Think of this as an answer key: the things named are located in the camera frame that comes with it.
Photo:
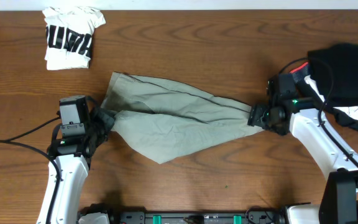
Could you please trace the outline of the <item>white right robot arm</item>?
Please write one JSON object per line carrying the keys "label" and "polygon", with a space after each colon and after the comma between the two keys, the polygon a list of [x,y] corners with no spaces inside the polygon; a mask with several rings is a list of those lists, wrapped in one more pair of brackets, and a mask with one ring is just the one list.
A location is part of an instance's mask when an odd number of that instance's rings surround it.
{"label": "white right robot arm", "polygon": [[287,205],[278,223],[358,223],[358,153],[310,98],[256,104],[247,124],[297,138],[326,179],[320,204]]}

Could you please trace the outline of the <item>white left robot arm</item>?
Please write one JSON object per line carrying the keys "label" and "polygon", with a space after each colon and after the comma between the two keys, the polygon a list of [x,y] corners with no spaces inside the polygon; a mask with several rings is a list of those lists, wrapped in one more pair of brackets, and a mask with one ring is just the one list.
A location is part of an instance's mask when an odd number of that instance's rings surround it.
{"label": "white left robot arm", "polygon": [[93,108],[82,121],[64,115],[63,123],[52,132],[47,155],[50,159],[48,182],[37,223],[109,223],[105,208],[91,205],[86,213],[78,211],[80,195],[96,148],[107,141],[114,114]]}

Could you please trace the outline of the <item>olive green shorts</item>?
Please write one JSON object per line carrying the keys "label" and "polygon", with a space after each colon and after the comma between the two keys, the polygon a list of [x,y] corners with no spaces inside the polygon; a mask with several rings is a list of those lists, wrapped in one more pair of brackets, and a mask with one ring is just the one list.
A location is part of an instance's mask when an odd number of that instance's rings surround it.
{"label": "olive green shorts", "polygon": [[158,164],[262,131],[247,124],[249,105],[163,78],[114,72],[101,106],[113,131]]}

